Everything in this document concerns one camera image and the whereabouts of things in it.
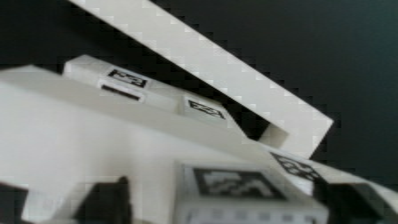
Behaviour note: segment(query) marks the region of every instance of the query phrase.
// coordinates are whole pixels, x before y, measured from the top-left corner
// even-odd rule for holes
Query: printed label
[[[115,88],[111,88],[110,86],[103,85],[101,89],[106,90],[108,92],[111,92],[113,94],[127,97],[129,99],[140,101],[140,97],[126,92],[122,92],[120,90],[117,90]]]
[[[271,156],[286,170],[286,172],[298,176],[300,178],[307,179],[309,181],[314,181],[316,179],[321,179],[321,176],[318,172],[314,171],[312,167],[289,159],[287,157],[277,155],[271,153]]]
[[[111,70],[111,72],[108,74],[108,77],[111,77],[120,82],[138,86],[140,88],[143,88],[145,85],[147,85],[147,80],[143,78],[140,78],[138,76],[127,74],[126,72],[122,72],[117,69]]]
[[[261,172],[193,168],[193,175],[202,196],[284,199]]]
[[[225,117],[222,115],[222,112],[213,109],[211,107],[207,107],[206,105],[202,105],[200,103],[193,102],[191,100],[188,100],[188,105],[190,108],[198,110],[200,112],[204,112],[207,115],[211,115],[213,117],[218,117],[220,119],[225,120]]]

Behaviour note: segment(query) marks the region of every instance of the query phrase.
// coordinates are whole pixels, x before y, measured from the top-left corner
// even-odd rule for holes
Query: white surface
[[[37,193],[31,204],[62,202],[47,213],[28,205],[24,217],[44,221],[71,217],[97,181],[127,176],[136,220],[172,224],[175,161],[270,166],[284,173],[268,152],[294,156],[154,107],[115,103],[124,98],[99,94],[31,66],[0,72],[0,181]],[[364,182],[312,165],[330,182]],[[371,185],[398,211],[396,193]]]
[[[69,1],[271,122],[287,133],[278,149],[309,158],[332,120],[277,83],[149,0]],[[270,142],[266,136],[261,139],[264,143]]]

